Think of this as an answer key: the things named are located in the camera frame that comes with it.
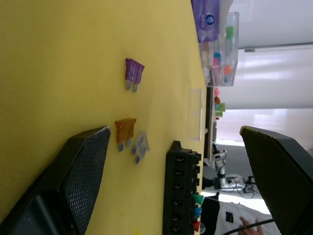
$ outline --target yellow table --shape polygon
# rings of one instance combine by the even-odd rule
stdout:
[[[67,138],[109,125],[86,234],[160,235],[166,152],[180,140],[203,153],[204,138],[187,136],[188,90],[205,95],[190,0],[11,0],[0,19],[0,221]],[[126,57],[145,65],[137,93],[125,89]],[[117,151],[123,118],[147,133],[139,165]]]

